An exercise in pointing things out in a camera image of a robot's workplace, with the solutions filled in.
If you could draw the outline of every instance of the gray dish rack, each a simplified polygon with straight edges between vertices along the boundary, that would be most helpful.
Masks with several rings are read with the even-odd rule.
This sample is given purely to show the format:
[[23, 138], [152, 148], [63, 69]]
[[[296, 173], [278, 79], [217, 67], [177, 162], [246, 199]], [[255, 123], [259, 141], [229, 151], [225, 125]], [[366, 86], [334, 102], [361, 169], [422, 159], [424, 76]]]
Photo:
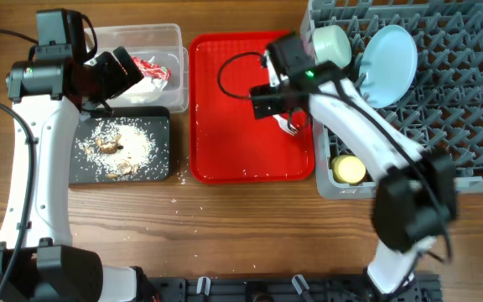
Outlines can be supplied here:
[[[392, 125], [428, 148], [447, 148], [458, 167], [456, 188], [483, 192], [483, 0], [309, 0], [301, 23], [305, 50], [314, 57], [312, 33], [328, 25], [348, 35], [354, 70], [370, 38], [400, 25], [418, 48], [418, 70], [408, 93], [379, 109]], [[330, 161], [351, 154], [336, 135], [314, 123], [316, 181], [328, 199], [370, 198], [375, 183], [337, 183]]]

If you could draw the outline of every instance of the plastic bin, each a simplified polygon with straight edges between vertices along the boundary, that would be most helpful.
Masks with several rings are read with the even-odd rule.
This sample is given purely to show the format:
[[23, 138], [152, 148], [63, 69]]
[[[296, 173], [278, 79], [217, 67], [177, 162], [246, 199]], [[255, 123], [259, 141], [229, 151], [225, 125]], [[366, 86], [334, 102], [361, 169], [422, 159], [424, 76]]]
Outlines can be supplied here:
[[[427, 148], [447, 148], [458, 167], [459, 192], [483, 192], [483, 1], [390, 0], [375, 5], [372, 0], [309, 0], [301, 24], [309, 54], [314, 56], [314, 29], [331, 24], [346, 31], [357, 66], [377, 30], [397, 24], [413, 36], [418, 46], [415, 81], [402, 100], [378, 111]], [[313, 132], [319, 193], [329, 199], [373, 197], [373, 182], [334, 180], [330, 161], [351, 151], [321, 123], [314, 124]]]
[[[182, 47], [180, 27], [176, 24], [150, 24], [95, 28], [98, 54], [124, 46], [130, 55], [168, 67], [171, 77], [158, 99], [150, 93], [123, 93], [110, 100], [112, 107], [163, 106], [170, 112], [184, 112], [188, 107], [188, 53]], [[86, 29], [88, 38], [92, 34]]]

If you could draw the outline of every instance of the plastic fork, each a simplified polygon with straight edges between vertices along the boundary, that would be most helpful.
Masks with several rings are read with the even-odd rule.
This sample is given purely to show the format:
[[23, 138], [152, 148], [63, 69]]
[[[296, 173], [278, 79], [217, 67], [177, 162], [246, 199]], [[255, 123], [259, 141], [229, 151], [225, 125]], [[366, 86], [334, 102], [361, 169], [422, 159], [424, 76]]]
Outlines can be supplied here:
[[278, 122], [278, 126], [284, 132], [286, 132], [286, 133], [288, 133], [288, 134], [290, 134], [292, 136], [298, 134], [298, 129], [296, 129], [294, 126], [292, 126], [292, 124], [290, 124], [290, 127], [288, 127], [288, 120], [286, 118], [281, 117], [278, 114], [275, 114], [273, 117], [275, 117], [275, 119]]

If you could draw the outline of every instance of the yellow round object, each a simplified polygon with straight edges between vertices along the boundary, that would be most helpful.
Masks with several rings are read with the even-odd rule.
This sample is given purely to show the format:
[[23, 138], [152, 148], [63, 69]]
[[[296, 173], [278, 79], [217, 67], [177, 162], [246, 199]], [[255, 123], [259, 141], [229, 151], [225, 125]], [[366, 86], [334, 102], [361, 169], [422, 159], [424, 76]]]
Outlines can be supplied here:
[[366, 167], [353, 155], [341, 155], [331, 162], [335, 180], [341, 183], [357, 184], [366, 175]]

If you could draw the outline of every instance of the wooden surface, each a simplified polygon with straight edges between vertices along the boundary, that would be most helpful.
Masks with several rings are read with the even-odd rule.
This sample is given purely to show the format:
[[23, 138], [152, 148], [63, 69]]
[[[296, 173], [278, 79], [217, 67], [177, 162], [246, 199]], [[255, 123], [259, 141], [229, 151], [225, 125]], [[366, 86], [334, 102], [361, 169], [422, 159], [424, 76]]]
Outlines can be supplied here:
[[[35, 11], [61, 6], [0, 3], [0, 28], [34, 37]], [[203, 33], [297, 29], [307, 5], [306, 0], [65, 3], [97, 27], [177, 23], [185, 47]], [[29, 46], [0, 35], [0, 102], [8, 102], [5, 75], [14, 61], [26, 58]], [[0, 112], [0, 226], [10, 185], [12, 125]], [[172, 162], [178, 163], [166, 181], [70, 188], [77, 247], [100, 254], [104, 264], [141, 266], [149, 276], [360, 273], [369, 263], [377, 244], [371, 200], [324, 200], [314, 176], [293, 183], [202, 185], [189, 172], [188, 115], [172, 116], [172, 127]], [[184, 173], [185, 185], [177, 172]], [[423, 260], [421, 267], [442, 274], [446, 301], [483, 301], [483, 195], [460, 197], [460, 220], [451, 231], [454, 263], [443, 267]]]

